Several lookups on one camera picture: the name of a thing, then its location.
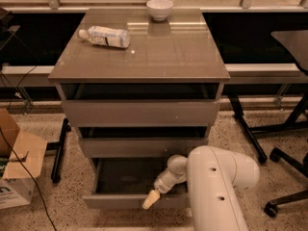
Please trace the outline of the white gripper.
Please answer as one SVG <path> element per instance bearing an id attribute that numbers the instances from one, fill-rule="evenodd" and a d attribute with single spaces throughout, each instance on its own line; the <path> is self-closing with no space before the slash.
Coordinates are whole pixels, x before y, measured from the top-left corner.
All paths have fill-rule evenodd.
<path id="1" fill-rule="evenodd" d="M 187 180 L 186 174 L 177 174 L 166 169 L 160 173 L 154 181 L 154 189 L 151 190 L 144 200 L 142 207 L 148 210 L 161 197 L 160 193 L 168 193 L 175 185 L 184 183 Z"/>

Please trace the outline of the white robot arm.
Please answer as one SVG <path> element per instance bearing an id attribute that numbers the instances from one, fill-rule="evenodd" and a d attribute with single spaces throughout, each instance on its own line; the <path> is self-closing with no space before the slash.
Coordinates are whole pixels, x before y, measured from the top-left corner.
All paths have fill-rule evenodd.
<path id="1" fill-rule="evenodd" d="M 235 189 L 252 188 L 259 177 L 260 169 L 249 156 L 198 146 L 187 157 L 169 157 L 142 207 L 149 209 L 162 194 L 186 183 L 194 231 L 248 231 Z"/>

